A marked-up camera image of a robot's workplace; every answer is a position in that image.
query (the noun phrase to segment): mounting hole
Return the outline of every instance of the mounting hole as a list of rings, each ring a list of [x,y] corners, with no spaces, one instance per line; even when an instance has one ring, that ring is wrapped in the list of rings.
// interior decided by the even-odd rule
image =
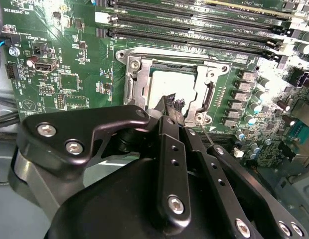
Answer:
[[[174,121],[170,118],[167,118],[166,121],[168,121],[169,124],[175,124]]]
[[[220,184],[222,187],[225,186],[225,183],[224,183],[221,179],[219,179],[218,182],[219,182],[219,184]]]
[[[218,167],[217,167],[214,163],[211,163],[211,166],[212,166],[212,168],[214,168],[214,169],[218,169]]]
[[[120,53],[118,54],[118,58],[119,58],[119,59],[124,59],[124,57],[125,57],[124,53],[120,52]]]
[[[171,160],[171,163],[172,163],[173,166],[176,166],[176,167],[179,166],[178,161],[176,161],[175,159]]]
[[[137,115],[139,115],[142,118],[146,117],[145,112],[143,112],[142,110],[136,110],[136,113],[137,113]]]
[[[173,151],[175,151],[175,152],[178,152],[178,151],[179,151],[179,149],[178,149],[176,146],[174,146],[174,145],[173,145],[171,148],[172,148]]]

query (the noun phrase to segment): chip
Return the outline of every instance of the chip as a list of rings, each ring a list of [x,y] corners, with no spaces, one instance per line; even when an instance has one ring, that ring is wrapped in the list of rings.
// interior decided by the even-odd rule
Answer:
[[[79,48],[86,49],[86,43],[84,41],[80,41],[78,45],[79,45]]]
[[[275,127],[275,125],[273,123],[270,123],[270,124],[268,124],[266,129],[273,129],[274,127]]]
[[[292,90],[292,87],[286,87],[285,90],[284,90],[284,92],[289,93],[289,92],[291,92],[291,90]]]
[[[269,111],[270,107],[268,106],[263,106],[262,108],[262,112],[266,113],[267,111]]]

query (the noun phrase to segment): green circuit board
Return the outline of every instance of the green circuit board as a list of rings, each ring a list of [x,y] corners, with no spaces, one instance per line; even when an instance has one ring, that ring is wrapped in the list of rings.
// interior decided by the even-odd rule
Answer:
[[[17,57],[9,54],[6,46],[1,50],[13,69],[8,76],[21,119],[32,114],[122,105],[126,66],[116,59],[119,50],[146,46],[196,53],[231,67],[217,80],[207,113],[212,122],[206,129],[217,134],[233,134],[241,129],[246,140],[263,147],[260,163],[271,166],[277,163],[277,145],[290,130],[282,121],[276,102],[293,99],[292,108],[309,92],[291,87],[286,81],[295,67],[309,71],[308,56],[297,51],[297,45],[304,43],[304,33],[291,36],[294,47],[289,57],[280,58],[281,62],[275,60],[269,39],[280,34],[273,29],[284,29],[290,23],[271,14],[186,0],[0,2],[3,33],[20,36],[20,42],[14,45],[20,51]],[[271,10],[281,8],[291,17],[296,12],[297,17],[306,18],[306,26],[309,21],[309,1],[301,1],[302,7],[295,5],[292,10],[280,0],[264,5],[259,5],[263,1],[231,2]],[[39,62],[29,65],[31,59]],[[224,123],[224,116],[233,91],[238,90],[236,82],[245,80],[240,77],[242,72],[256,75],[241,100],[240,116],[229,126]],[[260,85],[263,78],[275,81],[275,87],[264,89]],[[266,101],[255,97],[260,89],[270,96]],[[253,112],[249,107],[252,102],[268,107],[267,111]],[[253,116],[256,124],[249,125],[246,115]],[[265,144],[267,139],[273,142],[269,146]]]

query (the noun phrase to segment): black ram slot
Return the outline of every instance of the black ram slot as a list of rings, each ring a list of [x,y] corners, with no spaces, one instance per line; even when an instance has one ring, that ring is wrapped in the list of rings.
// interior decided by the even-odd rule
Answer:
[[[189,38],[181,38],[181,37],[174,37],[169,35],[159,35],[156,33],[150,32],[142,32],[136,30],[129,30],[123,28],[116,28],[113,29],[112,32],[109,33],[110,37],[123,37],[123,38],[131,38],[131,39],[140,39],[140,40],[151,40],[151,41],[161,41],[164,43],[183,43],[187,45],[193,46],[200,46],[200,47],[213,47],[221,50],[234,50],[246,53],[253,53],[257,55],[262,55],[264,50],[262,49],[253,49],[247,47],[240,47],[235,45],[228,45],[228,44],[220,44],[215,42],[207,42],[207,41],[200,41],[196,39],[189,39]]]
[[[256,25],[256,26],[262,27],[264,29],[270,29],[271,28],[271,26],[269,24],[265,24],[265,23],[251,22],[251,21],[248,21],[248,20],[235,19],[235,18],[226,17],[226,16],[218,16],[218,15],[213,15],[213,14],[196,12],[196,11],[192,11],[192,10],[188,10],[188,9],[181,9],[181,8],[163,6],[163,5],[158,5],[158,4],[151,4],[151,3],[140,2],[140,1],[118,0],[116,7],[120,8],[120,9],[126,9],[126,10],[128,10],[128,8],[126,8],[126,7],[134,7],[134,8],[137,8],[138,10],[145,9],[145,10],[159,11],[159,12],[177,14],[178,16],[187,16],[187,17],[196,16],[196,17],[198,17],[199,19],[202,19],[202,20],[218,19],[218,21],[222,21],[222,22],[238,22],[238,23],[244,23],[244,24],[250,25],[250,26]]]
[[[132,26],[138,26],[138,27],[145,27],[145,28],[159,28],[161,30],[165,30],[167,32],[173,31],[175,33],[185,33],[188,34],[188,30],[184,30],[184,29],[176,29],[176,28],[171,28],[171,27],[162,27],[162,26],[156,26],[156,25],[147,25],[147,24],[141,24],[141,23],[133,23],[130,25]],[[214,38],[214,39],[219,39],[219,40],[227,40],[227,41],[231,41],[231,42],[236,42],[237,44],[233,43],[233,45],[238,45],[240,43],[245,44],[244,47],[248,47],[248,48],[253,48],[253,49],[265,49],[265,47],[267,46],[266,43],[261,43],[261,42],[257,42],[257,41],[251,41],[251,40],[246,40],[246,39],[240,39],[240,38],[235,38],[235,37],[226,37],[226,36],[222,36],[222,35],[218,35],[218,34],[209,34],[209,33],[202,33],[202,32],[193,32],[193,34],[200,34],[203,37],[207,37],[207,38]],[[185,39],[189,39],[189,41],[191,41],[193,38],[190,37],[180,37],[180,38],[185,38]]]
[[[261,36],[256,36],[256,35],[249,35],[249,34],[243,34],[243,33],[225,31],[225,30],[220,30],[220,29],[213,29],[213,28],[204,28],[204,27],[199,27],[199,26],[194,26],[194,25],[186,25],[185,23],[164,21],[164,20],[153,19],[153,18],[144,18],[144,17],[138,17],[134,15],[118,14],[117,17],[118,17],[118,21],[116,23],[119,23],[119,24],[129,25],[132,22],[133,24],[144,23],[144,24],[149,24],[151,26],[173,27],[173,28],[183,29],[183,30],[221,34],[221,35],[226,35],[229,37],[235,36],[238,38],[251,39],[251,40],[260,41],[260,42],[267,42],[267,39],[268,39],[267,37],[261,37]],[[212,24],[222,24],[222,25],[228,25],[232,27],[238,27],[238,25],[230,24],[230,23],[220,23],[220,22],[211,21],[211,20],[207,22],[210,22]],[[262,32],[265,31],[260,28],[252,28],[252,27],[245,27],[245,28],[251,31],[262,31]]]

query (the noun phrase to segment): ram slot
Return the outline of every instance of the ram slot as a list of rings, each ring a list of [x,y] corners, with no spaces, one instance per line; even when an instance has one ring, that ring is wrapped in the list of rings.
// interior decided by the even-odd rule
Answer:
[[[129,14],[118,14],[117,23],[122,22],[138,22],[155,26],[174,27],[184,30],[195,30],[200,32],[209,32],[221,35],[235,36],[244,39],[252,39],[255,41],[266,42],[268,38],[273,37],[274,34],[268,30],[256,27],[248,27],[238,24],[231,24],[225,22],[217,22],[213,20],[194,20],[191,18],[179,17],[163,17],[158,14],[147,14],[147,17],[139,15],[132,15],[138,13],[137,11],[129,11]]]
[[[246,46],[240,46],[240,45],[230,45],[231,44],[230,40],[228,40],[228,43],[223,43],[226,41],[226,37],[223,41],[220,40],[221,43],[218,43],[202,39],[188,38],[186,37],[186,34],[184,36],[174,36],[174,35],[158,34],[154,32],[138,31],[135,29],[125,29],[125,28],[113,28],[110,30],[110,33],[108,35],[113,38],[126,38],[134,40],[138,38],[140,40],[161,41],[164,43],[183,43],[183,44],[190,44],[193,46],[209,46],[209,47],[215,47],[217,49],[235,50],[247,53],[254,53],[258,55],[262,55],[264,53],[263,49],[248,48]]]
[[[181,38],[189,38],[190,40],[199,40],[200,42],[204,41],[205,43],[209,44],[209,42],[219,43],[219,44],[229,44],[234,46],[243,46],[247,48],[253,49],[265,49],[266,43],[245,40],[240,38],[234,37],[226,37],[217,34],[209,34],[209,33],[202,33],[196,31],[188,31],[182,29],[176,29],[171,27],[161,27],[161,26],[154,26],[154,25],[146,25],[142,23],[133,23],[130,22],[123,22],[122,27],[129,27],[129,30],[134,29],[139,32],[146,32],[146,33],[155,33],[155,34],[162,34],[162,35],[169,35]]]
[[[184,16],[196,16],[198,18],[214,18],[221,21],[237,21],[247,25],[257,25],[262,27],[270,27],[271,25],[282,26],[284,21],[273,17],[260,15],[250,15],[247,12],[240,13],[228,11],[225,9],[217,9],[209,5],[191,5],[180,4],[177,2],[161,1],[160,4],[153,4],[145,1],[134,0],[118,0],[118,8],[125,9],[125,6],[131,6],[141,9],[158,10],[162,12],[175,13]]]

